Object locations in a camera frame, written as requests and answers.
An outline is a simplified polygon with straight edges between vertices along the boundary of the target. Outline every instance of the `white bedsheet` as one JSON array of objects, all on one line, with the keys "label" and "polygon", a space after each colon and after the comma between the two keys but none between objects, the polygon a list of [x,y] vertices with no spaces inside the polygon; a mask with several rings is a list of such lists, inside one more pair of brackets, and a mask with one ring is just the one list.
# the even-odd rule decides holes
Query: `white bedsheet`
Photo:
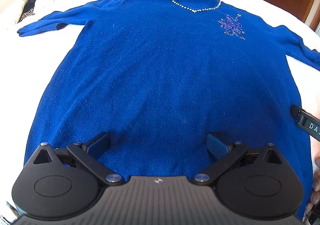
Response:
[{"label": "white bedsheet", "polygon": [[[19,37],[16,31],[52,11],[65,11],[94,0],[56,0],[40,14],[0,33],[0,198],[13,204],[11,189],[24,160],[28,133],[41,96],[67,52],[73,47],[83,26],[68,25],[62,30],[36,36]],[[294,16],[263,0],[222,0],[260,16],[271,26],[285,25],[303,38],[310,49],[320,51],[320,38]],[[302,106],[320,117],[320,72],[291,57],[288,64],[299,89]],[[318,144],[312,142],[312,155],[319,155]]]}]

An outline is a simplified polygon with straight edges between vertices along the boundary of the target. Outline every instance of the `sweater neckline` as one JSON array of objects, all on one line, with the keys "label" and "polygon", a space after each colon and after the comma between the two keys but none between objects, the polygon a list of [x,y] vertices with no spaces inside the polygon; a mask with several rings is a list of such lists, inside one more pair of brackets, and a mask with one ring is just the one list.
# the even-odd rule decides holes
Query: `sweater neckline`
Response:
[{"label": "sweater neckline", "polygon": [[193,13],[196,13],[196,12],[202,12],[202,11],[208,11],[208,10],[216,10],[217,8],[220,7],[221,5],[221,0],[215,0],[216,3],[214,4],[214,7],[209,7],[209,8],[202,8],[202,9],[193,9],[191,7],[188,7],[188,6],[184,6],[183,4],[180,4],[177,0],[170,0],[173,4],[183,8],[183,9],[186,9],[186,10],[189,10]]}]

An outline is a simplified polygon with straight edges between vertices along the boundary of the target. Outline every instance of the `human hand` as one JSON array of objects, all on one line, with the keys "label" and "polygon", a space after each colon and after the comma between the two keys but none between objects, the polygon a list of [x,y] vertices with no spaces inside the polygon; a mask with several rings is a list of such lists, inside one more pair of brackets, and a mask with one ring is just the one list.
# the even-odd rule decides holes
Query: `human hand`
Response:
[{"label": "human hand", "polygon": [[[315,163],[316,163],[317,167],[320,168],[320,157],[317,157],[315,159]],[[310,195],[310,202],[306,206],[303,220],[302,220],[303,222],[305,222],[307,215],[311,211],[313,205],[317,205],[319,203],[319,200],[320,200],[320,175],[319,175],[319,173],[317,173],[317,174],[315,174],[315,176],[313,178],[312,192]]]}]

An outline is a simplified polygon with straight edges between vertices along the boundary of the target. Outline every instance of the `screw head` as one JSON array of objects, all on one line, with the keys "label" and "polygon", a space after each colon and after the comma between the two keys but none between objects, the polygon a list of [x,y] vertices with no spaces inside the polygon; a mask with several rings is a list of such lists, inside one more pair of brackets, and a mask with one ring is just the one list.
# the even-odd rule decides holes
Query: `screw head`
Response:
[{"label": "screw head", "polygon": [[108,182],[120,182],[122,179],[121,175],[118,175],[118,174],[110,174],[106,177],[106,180]]},{"label": "screw head", "polygon": [[206,181],[209,181],[210,177],[205,173],[198,173],[195,175],[194,179],[197,182],[206,182]]}]

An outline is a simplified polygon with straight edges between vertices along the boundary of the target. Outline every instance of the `beaded flower appliqué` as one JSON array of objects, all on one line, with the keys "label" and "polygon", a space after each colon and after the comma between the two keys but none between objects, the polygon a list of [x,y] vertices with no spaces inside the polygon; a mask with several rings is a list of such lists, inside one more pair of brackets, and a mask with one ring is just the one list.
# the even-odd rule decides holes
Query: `beaded flower appliqué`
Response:
[{"label": "beaded flower appliqu\u00e9", "polygon": [[226,35],[236,35],[240,39],[245,40],[244,37],[239,36],[244,34],[244,31],[242,31],[242,24],[238,23],[239,18],[241,18],[240,14],[238,14],[235,19],[230,15],[227,15],[226,19],[222,18],[221,20],[218,20],[218,22],[221,24],[221,27],[226,30],[224,32]]}]

